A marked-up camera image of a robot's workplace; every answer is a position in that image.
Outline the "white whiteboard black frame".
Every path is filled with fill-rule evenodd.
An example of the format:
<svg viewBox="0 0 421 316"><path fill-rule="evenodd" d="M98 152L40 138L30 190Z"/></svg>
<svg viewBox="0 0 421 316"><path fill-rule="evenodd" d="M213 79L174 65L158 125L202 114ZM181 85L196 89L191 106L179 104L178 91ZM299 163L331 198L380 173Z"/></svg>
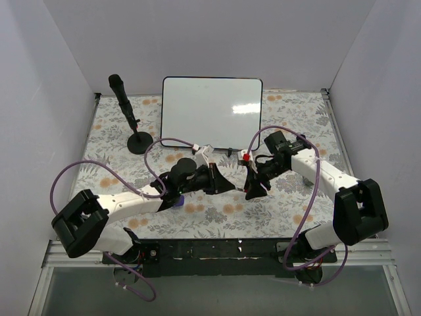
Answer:
<svg viewBox="0 0 421 316"><path fill-rule="evenodd" d="M263 83L259 78L167 76L162 82L161 138L215 149L259 147Z"/></svg>

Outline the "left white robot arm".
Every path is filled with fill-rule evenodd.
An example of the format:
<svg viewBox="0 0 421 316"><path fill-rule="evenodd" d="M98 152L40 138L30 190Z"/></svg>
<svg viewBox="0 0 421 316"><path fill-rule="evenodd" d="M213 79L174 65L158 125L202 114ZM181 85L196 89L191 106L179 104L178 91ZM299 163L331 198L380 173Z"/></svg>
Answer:
<svg viewBox="0 0 421 316"><path fill-rule="evenodd" d="M202 191L208 195L235 190L215 163L198 166L189 158L178 161L152 183L127 192L95 195L90 189L77 193L63 208L54 210L51 226L70 258L91 250L115 253L125 263L140 255L136 236L129 229L116 230L111 224L145 213L157 213L179 203L182 195Z"/></svg>

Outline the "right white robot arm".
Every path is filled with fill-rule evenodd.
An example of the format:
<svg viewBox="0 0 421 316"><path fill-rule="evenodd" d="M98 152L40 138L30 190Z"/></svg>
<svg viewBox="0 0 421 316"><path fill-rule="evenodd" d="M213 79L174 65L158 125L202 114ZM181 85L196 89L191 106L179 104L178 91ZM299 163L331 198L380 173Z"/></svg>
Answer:
<svg viewBox="0 0 421 316"><path fill-rule="evenodd" d="M334 204L330 222L297 230L281 252L284 259L297 257L310 262L338 244L353 246L388 228L381 189L376 181L359 180L321 160L316 147L302 135L291 142L277 131L264 142L270 156L263 163L258 162L249 149L238 154L239 164L247 168L244 185L247 200L267 196L271 180L293 171L313 183L312 201L322 192Z"/></svg>

